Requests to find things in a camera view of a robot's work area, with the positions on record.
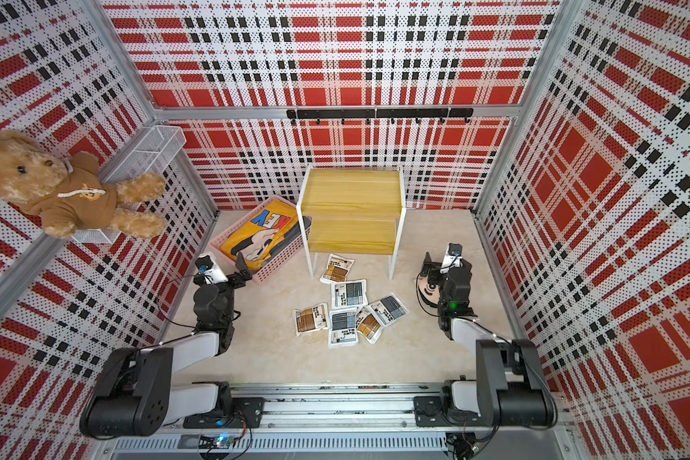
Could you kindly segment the pink plastic basket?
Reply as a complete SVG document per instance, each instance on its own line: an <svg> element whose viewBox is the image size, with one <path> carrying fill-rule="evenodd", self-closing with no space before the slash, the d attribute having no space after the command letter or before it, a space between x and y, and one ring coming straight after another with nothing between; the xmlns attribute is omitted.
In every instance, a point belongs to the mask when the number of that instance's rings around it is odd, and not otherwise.
<svg viewBox="0 0 690 460"><path fill-rule="evenodd" d="M281 199L283 202L287 202L295 207L295 205L286 200L283 199L283 197L278 197L277 195L274 195L273 197L270 197L269 199L265 200L263 203L258 205L255 209L252 211L248 212L243 218L235 222L233 225L228 227L226 230L222 231L222 233L216 235L210 243L208 243L208 250L214 255L215 259L217 260L217 263L220 265L220 267L225 271L225 272L231 272L235 268L235 263L233 263L228 257L220 253L218 249L215 249L213 247L213 243L216 243L218 241L218 237L220 236L228 236L232 231L236 230L242 223L243 220L247 217L249 217L253 211L261 209L264 205L270 203L270 201L273 201L274 199ZM264 268L261 270L252 273L252 280L256 283L263 283L266 281L266 279L270 278L278 268L281 268L283 264L285 264L297 251L303 248L303 241L301 237L301 226L300 226L300 236L293 241L290 245L288 245L282 252L280 252L276 257L273 258L273 260L268 263Z"/></svg>

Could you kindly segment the brown coffee bag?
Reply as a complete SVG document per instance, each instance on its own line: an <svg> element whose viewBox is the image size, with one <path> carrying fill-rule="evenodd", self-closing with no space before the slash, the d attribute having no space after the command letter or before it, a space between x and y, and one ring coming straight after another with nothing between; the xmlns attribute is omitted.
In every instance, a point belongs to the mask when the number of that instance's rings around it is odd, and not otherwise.
<svg viewBox="0 0 690 460"><path fill-rule="evenodd" d="M375 314L369 306L361 307L358 310L356 329L370 344L376 344L383 332L381 323L375 318Z"/></svg>
<svg viewBox="0 0 690 460"><path fill-rule="evenodd" d="M346 282L354 263L354 259L344 258L337 254L330 254L325 271L320 276L319 281L324 284Z"/></svg>
<svg viewBox="0 0 690 460"><path fill-rule="evenodd" d="M328 307L326 303L318 303L306 309L294 310L292 318L297 337L329 329Z"/></svg>

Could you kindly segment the grey coffee bag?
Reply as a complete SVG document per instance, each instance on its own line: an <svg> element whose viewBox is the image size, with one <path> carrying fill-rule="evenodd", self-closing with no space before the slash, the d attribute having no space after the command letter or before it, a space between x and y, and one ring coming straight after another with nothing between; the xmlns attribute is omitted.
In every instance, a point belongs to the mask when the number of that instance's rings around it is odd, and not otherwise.
<svg viewBox="0 0 690 460"><path fill-rule="evenodd" d="M332 309L336 311L367 306L367 281L361 279L334 283L331 285L331 301Z"/></svg>
<svg viewBox="0 0 690 460"><path fill-rule="evenodd" d="M408 314L408 309L395 293L390 293L370 304L369 308L377 322L384 328L391 326Z"/></svg>
<svg viewBox="0 0 690 460"><path fill-rule="evenodd" d="M357 318L357 309L330 312L328 335L328 347L330 349L351 347L358 344Z"/></svg>

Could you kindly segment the brown teddy bear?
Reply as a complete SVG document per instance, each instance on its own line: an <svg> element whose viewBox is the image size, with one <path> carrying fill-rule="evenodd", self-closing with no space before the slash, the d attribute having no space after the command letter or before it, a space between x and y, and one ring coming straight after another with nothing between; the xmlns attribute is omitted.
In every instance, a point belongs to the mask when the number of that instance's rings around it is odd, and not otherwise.
<svg viewBox="0 0 690 460"><path fill-rule="evenodd" d="M146 172L105 183L98 172L98 158L91 153L61 159L19 131L0 132L0 199L40 217L46 234L68 240L80 230L110 229L141 239L164 233L164 216L128 209L160 199L163 176Z"/></svg>

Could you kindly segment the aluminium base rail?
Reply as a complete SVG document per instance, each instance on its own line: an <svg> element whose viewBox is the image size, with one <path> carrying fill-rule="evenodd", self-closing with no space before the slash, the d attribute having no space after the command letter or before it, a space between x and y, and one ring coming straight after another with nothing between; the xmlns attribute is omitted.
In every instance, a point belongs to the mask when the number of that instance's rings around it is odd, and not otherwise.
<svg viewBox="0 0 690 460"><path fill-rule="evenodd" d="M479 440L480 459L580 459L566 409L552 429L418 427L416 397L437 383L236 384L236 398L264 399L260 427L186 429L177 421L151 437L105 441L94 459L450 459L455 443ZM199 436L239 438L229 450L200 450Z"/></svg>

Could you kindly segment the small circuit board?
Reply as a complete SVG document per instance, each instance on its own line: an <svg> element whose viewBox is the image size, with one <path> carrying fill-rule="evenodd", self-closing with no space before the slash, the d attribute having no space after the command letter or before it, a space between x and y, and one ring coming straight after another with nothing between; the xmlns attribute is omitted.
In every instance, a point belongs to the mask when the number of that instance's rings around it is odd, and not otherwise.
<svg viewBox="0 0 690 460"><path fill-rule="evenodd" d="M236 436L229 436L228 434L220 434L217 436L199 436L200 450L229 450L237 445L239 438Z"/></svg>

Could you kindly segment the black wall hook rail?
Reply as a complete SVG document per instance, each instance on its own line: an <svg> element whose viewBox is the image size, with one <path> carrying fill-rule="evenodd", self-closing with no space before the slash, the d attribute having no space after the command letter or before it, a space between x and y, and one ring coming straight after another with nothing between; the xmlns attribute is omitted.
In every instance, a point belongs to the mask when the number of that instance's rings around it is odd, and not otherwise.
<svg viewBox="0 0 690 460"><path fill-rule="evenodd" d="M468 108L347 108L347 109L290 109L289 120L370 120L370 119L470 119L475 110Z"/></svg>

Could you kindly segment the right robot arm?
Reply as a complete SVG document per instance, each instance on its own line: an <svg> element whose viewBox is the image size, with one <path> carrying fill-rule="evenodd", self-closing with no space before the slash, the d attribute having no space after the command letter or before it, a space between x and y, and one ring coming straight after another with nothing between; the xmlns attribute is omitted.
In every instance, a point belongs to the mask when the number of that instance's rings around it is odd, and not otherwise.
<svg viewBox="0 0 690 460"><path fill-rule="evenodd" d="M559 409L540 370L536 346L482 325L470 305L472 267L459 255L443 262L425 255L416 281L421 307L447 339L475 359L475 377L447 379L437 397L414 399L418 427L551 429Z"/></svg>

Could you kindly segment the yellow two-tier shelf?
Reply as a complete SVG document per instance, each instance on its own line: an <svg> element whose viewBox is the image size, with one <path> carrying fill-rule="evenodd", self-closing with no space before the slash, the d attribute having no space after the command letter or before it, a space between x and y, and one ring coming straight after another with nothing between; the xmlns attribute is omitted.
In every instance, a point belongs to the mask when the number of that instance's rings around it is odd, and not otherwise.
<svg viewBox="0 0 690 460"><path fill-rule="evenodd" d="M402 171L308 166L296 211L312 222L301 230L310 275L319 253L347 253L385 256L394 277L407 211Z"/></svg>

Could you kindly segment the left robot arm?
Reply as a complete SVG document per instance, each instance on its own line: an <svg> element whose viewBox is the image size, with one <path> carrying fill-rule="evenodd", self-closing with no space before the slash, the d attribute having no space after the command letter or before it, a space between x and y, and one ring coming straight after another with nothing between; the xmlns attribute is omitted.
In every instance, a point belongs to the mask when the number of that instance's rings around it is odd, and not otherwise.
<svg viewBox="0 0 690 460"><path fill-rule="evenodd" d="M195 266L193 331L145 348L113 351L80 416L83 435L97 440L147 437L177 421L186 429L260 427L262 398L235 398L226 381L172 384L175 373L230 348L239 317L235 291L252 278L243 257L237 258L230 275L210 253L198 258Z"/></svg>

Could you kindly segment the yellow printed cloth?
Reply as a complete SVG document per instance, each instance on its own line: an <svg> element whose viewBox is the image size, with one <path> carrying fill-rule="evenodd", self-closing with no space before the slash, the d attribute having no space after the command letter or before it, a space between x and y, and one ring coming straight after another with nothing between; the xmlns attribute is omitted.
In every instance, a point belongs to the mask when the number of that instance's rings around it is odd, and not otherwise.
<svg viewBox="0 0 690 460"><path fill-rule="evenodd" d="M233 263L243 257L248 269L255 273L300 236L295 207L274 199L255 210L228 236L218 237L213 247Z"/></svg>

